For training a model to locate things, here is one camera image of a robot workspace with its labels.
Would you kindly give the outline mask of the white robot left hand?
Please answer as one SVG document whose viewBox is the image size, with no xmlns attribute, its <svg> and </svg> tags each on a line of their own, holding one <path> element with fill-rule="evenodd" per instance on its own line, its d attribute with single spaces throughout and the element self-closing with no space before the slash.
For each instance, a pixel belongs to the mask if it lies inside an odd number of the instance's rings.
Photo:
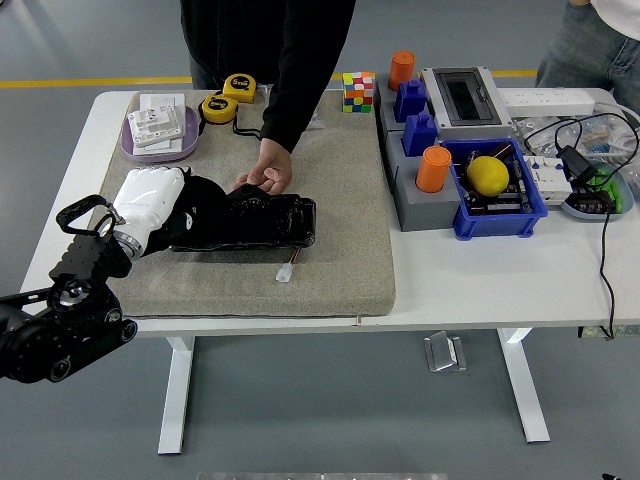
<svg viewBox="0 0 640 480">
<path fill-rule="evenodd" d="M 113 206 L 124 223 L 115 230 L 140 245 L 168 219 L 185 185 L 181 168 L 142 168 L 131 170 L 120 187 Z"/>
</svg>

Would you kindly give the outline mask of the person's left hand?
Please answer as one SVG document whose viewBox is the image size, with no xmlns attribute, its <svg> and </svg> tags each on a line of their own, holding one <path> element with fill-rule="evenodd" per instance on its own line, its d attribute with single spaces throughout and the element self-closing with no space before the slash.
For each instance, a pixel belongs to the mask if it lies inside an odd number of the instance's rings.
<svg viewBox="0 0 640 480">
<path fill-rule="evenodd" d="M 260 141 L 258 161 L 248 174 L 236 181 L 233 189 L 245 184 L 257 186 L 271 195 L 284 192 L 292 179 L 291 154 L 274 140 Z"/>
</svg>

